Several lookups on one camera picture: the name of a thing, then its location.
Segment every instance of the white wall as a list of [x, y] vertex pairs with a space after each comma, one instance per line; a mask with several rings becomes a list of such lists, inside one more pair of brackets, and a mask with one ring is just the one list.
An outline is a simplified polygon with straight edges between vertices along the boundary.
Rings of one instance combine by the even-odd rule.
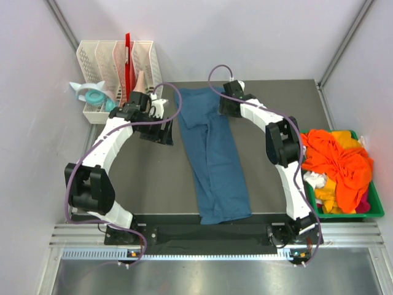
[[75, 54], [43, 1], [3, 2], [0, 37], [0, 293], [24, 295], [63, 218], [64, 166], [88, 124], [68, 85], [83, 79]]
[[[57, 0], [78, 40], [154, 40], [164, 81], [319, 80], [364, 0]], [[217, 73], [216, 80], [228, 76]]]
[[385, 217], [378, 221], [393, 260], [393, 2], [377, 0], [325, 88], [338, 129], [365, 137]]

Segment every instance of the pink cloth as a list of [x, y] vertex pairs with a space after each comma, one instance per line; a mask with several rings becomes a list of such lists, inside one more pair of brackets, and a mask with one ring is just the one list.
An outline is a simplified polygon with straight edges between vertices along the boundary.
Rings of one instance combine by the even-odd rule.
[[360, 203], [356, 207], [356, 213], [367, 213], [370, 211], [370, 204], [367, 202], [368, 199], [368, 189], [366, 192], [363, 194]]

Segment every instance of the dark gray table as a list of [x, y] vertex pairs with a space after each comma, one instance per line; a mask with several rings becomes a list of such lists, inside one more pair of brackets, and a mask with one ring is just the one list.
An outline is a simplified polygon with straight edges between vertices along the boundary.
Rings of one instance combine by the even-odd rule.
[[[207, 87], [207, 82], [174, 83], [179, 88]], [[312, 80], [246, 81], [246, 93], [254, 94], [268, 108], [294, 116], [301, 130], [328, 129], [328, 123]], [[175, 112], [173, 90], [165, 87], [169, 99], [165, 116]], [[265, 134], [246, 119], [230, 119], [246, 178], [254, 213], [286, 210], [284, 191], [275, 167], [265, 153]], [[116, 199], [133, 213], [198, 213], [191, 167], [175, 119], [174, 146], [162, 146], [132, 136], [115, 159], [110, 177]]]

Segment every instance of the blue pants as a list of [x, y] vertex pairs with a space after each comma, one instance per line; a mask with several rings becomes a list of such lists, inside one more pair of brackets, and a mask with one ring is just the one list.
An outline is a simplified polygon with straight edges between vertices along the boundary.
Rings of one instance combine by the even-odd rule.
[[219, 96], [210, 88], [183, 88], [180, 93], [183, 107], [178, 121], [192, 166], [201, 223], [249, 217], [246, 182], [228, 119], [218, 112]]

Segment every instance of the robotic arm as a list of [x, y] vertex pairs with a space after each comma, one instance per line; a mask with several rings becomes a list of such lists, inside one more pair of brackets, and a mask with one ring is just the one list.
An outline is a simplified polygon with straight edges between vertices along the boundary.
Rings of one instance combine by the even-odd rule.
[[[224, 84], [224, 90], [227, 96], [263, 106], [253, 95], [244, 94], [244, 83], [241, 81]], [[166, 102], [166, 100], [158, 100], [155, 95], [132, 92], [128, 103], [111, 111], [106, 126], [96, 142], [105, 140], [84, 159], [72, 181], [70, 206], [85, 210], [110, 224], [138, 230], [133, 214], [124, 210], [115, 201], [114, 188], [108, 177], [109, 169], [123, 143], [135, 132], [140, 132], [140, 137], [144, 140], [173, 145], [172, 121], [167, 122], [163, 130], [161, 125], [138, 125], [120, 128], [107, 138], [106, 135], [129, 122], [161, 120]], [[298, 236], [315, 228], [315, 217], [293, 182], [300, 147], [290, 124], [281, 116], [223, 97], [220, 99], [219, 112], [227, 116], [246, 118], [265, 132], [267, 156], [280, 174], [286, 196], [287, 215], [290, 218], [285, 230], [287, 240], [296, 240]], [[64, 171], [66, 183], [74, 167], [73, 163], [67, 165]], [[297, 176], [297, 183], [301, 185], [304, 193], [301, 175]], [[283, 238], [280, 238], [274, 229], [268, 231], [268, 235], [285, 244]]]
[[[105, 139], [83, 161], [71, 186], [69, 205], [87, 211], [93, 216], [117, 226], [138, 228], [133, 215], [115, 201], [115, 191], [108, 174], [124, 142], [139, 131], [144, 140], [173, 145], [172, 121], [161, 125], [140, 125], [121, 128], [106, 138], [115, 128], [129, 122], [152, 122], [162, 119], [167, 100], [157, 99], [156, 95], [132, 92], [130, 102], [122, 108], [114, 108], [109, 114], [105, 128], [96, 142]], [[69, 163], [64, 171], [66, 183], [69, 181], [75, 164]]]
[[[225, 93], [223, 94], [226, 96], [264, 107], [255, 96], [244, 94], [244, 82], [242, 81], [226, 83], [224, 84], [224, 90]], [[290, 239], [295, 240], [299, 235], [315, 228], [315, 216], [311, 213], [310, 208], [294, 184], [300, 146], [290, 124], [277, 114], [245, 103], [228, 100], [224, 97], [220, 99], [219, 112], [227, 116], [248, 119], [265, 132], [267, 156], [277, 168], [284, 188], [287, 203], [286, 213], [291, 218], [291, 222], [286, 225]], [[295, 118], [289, 117], [289, 119], [297, 126]], [[305, 195], [301, 174], [297, 175], [296, 182], [300, 185], [303, 195]]]

